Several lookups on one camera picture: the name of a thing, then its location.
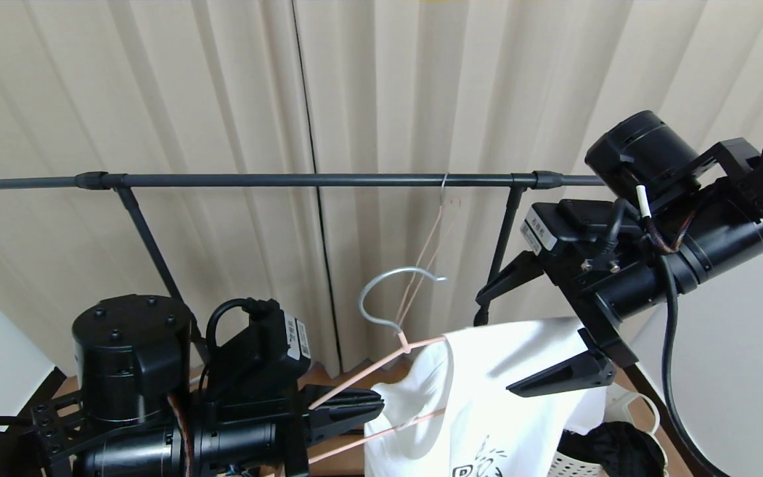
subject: curtain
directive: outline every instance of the curtain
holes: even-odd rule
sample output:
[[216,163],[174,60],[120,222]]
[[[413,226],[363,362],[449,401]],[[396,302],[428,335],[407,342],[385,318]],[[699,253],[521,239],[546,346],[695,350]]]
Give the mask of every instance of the curtain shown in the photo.
[[[112,172],[587,174],[587,147],[652,109],[694,148],[763,145],[763,2],[0,3],[0,176]],[[390,352],[358,291],[414,265],[439,190],[135,190],[200,320],[274,297],[330,372]],[[413,339],[472,322],[506,190],[444,191]],[[609,199],[604,187],[523,194]],[[512,233],[508,262],[524,241]],[[407,277],[370,294],[393,318]],[[0,307],[72,371],[98,299],[161,293],[113,193],[0,192]],[[491,323],[570,313],[540,278]],[[223,320],[222,339],[244,326]],[[642,320],[623,328],[631,335]]]

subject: black metal clothes rack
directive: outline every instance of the black metal clothes rack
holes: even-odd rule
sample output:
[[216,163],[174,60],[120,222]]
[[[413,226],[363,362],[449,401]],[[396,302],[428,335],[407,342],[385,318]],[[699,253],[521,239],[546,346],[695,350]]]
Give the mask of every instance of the black metal clothes rack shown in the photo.
[[[499,239],[493,251],[488,283],[499,273],[505,249],[514,227],[522,194],[527,189],[540,190],[564,186],[601,186],[597,176],[567,176],[558,172],[535,171],[509,174],[111,174],[84,172],[57,178],[0,179],[0,190],[78,187],[87,190],[114,190],[128,211],[140,240],[152,258],[170,296],[179,301],[181,292],[149,230],[146,217],[134,195],[133,187],[508,187],[505,215]],[[488,321],[488,306],[476,312],[474,326]],[[191,341],[202,359],[208,351],[194,318]]]

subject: black cloth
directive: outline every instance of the black cloth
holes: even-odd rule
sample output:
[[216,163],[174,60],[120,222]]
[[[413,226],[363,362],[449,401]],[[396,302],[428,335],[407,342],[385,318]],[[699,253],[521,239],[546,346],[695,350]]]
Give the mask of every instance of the black cloth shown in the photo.
[[602,423],[586,435],[564,431],[558,451],[570,458],[596,462],[609,477],[661,477],[664,453],[655,440],[630,423]]

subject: white cable connector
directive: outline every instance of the white cable connector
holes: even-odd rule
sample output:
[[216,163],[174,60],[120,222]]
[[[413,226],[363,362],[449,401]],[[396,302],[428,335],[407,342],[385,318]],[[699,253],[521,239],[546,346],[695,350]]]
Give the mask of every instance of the white cable connector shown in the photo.
[[638,206],[641,209],[641,217],[651,217],[652,212],[649,211],[649,199],[646,196],[646,188],[642,185],[635,187],[635,192],[638,194]]

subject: black baseboard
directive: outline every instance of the black baseboard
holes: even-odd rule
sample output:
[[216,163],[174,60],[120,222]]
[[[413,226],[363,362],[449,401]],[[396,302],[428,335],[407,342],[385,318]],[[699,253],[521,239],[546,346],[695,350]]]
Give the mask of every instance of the black baseboard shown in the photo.
[[31,395],[30,398],[28,398],[28,401],[25,402],[25,405],[22,407],[22,409],[19,411],[19,414],[17,414],[19,417],[31,417],[31,408],[34,407],[34,405],[40,404],[45,401],[49,401],[49,399],[52,399],[52,396],[55,395],[56,392],[61,387],[61,384],[64,383],[64,380],[66,380],[66,374],[64,374],[63,371],[58,369],[57,366],[55,366],[54,369],[52,369],[51,372],[49,372],[49,375],[43,380],[43,383],[40,383],[39,386],[37,386],[37,389],[34,391],[34,393]]
[[661,401],[661,396],[658,395],[658,392],[655,392],[655,388],[651,383],[649,383],[646,375],[644,375],[644,372],[638,369],[637,365],[623,368],[623,371],[626,372],[627,377],[630,381],[632,381],[635,389],[637,389],[639,393],[648,396],[649,399],[655,403],[655,407],[658,408],[658,413],[661,416],[661,428],[663,428],[667,433],[667,437],[670,438],[670,442],[673,443],[673,447],[676,448],[676,452],[682,456],[682,460],[685,461],[685,464],[691,471],[691,474],[697,477],[711,476],[711,473],[705,470],[705,467],[703,467],[703,465],[700,464],[696,458],[694,458],[690,450],[687,449],[685,443],[679,439],[679,435],[676,432],[676,426],[673,425],[673,421],[670,419],[670,413],[668,413],[666,405],[663,401]]

